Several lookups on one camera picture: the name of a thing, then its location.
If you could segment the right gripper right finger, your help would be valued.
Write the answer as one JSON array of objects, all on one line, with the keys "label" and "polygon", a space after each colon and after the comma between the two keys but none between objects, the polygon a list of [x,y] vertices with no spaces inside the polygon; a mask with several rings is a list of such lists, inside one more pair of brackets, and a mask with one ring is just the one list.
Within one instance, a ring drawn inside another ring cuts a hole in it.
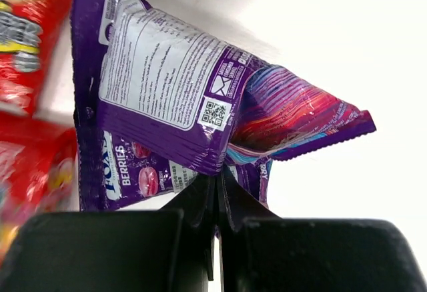
[{"label": "right gripper right finger", "polygon": [[237,234],[246,219],[280,219],[238,183],[227,165],[224,165],[221,173],[216,176],[216,189],[218,235]]}]

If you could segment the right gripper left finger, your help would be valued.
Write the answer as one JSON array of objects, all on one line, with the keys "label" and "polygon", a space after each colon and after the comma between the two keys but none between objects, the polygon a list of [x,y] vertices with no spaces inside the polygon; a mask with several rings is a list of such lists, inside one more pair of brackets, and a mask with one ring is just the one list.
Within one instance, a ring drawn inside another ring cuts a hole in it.
[{"label": "right gripper left finger", "polygon": [[162,211],[180,210],[183,213],[184,255],[196,255],[208,279],[214,277],[215,202],[216,179],[199,174],[161,208]]}]

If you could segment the purple Fox's berries bag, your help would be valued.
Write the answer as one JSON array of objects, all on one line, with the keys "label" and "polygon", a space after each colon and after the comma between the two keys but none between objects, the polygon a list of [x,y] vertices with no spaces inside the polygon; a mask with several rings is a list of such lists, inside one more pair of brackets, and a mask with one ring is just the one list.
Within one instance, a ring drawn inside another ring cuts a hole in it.
[{"label": "purple Fox's berries bag", "polygon": [[224,167],[265,203],[273,161],[376,130],[368,111],[146,0],[73,0],[70,22],[83,211]]}]

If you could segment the red candy bag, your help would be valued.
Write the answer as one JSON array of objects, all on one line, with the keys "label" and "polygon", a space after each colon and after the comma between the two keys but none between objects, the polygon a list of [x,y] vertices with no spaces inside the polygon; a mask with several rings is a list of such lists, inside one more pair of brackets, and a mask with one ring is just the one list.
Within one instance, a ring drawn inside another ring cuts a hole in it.
[{"label": "red candy bag", "polygon": [[75,178],[75,129],[1,113],[1,255],[37,213],[62,208]]}]

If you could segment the red snack bag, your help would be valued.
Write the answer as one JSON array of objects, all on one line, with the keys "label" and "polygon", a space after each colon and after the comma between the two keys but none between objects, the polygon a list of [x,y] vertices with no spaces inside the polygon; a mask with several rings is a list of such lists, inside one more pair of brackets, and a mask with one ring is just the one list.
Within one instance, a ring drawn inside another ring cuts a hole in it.
[{"label": "red snack bag", "polygon": [[35,112],[73,0],[1,0],[1,102]]}]

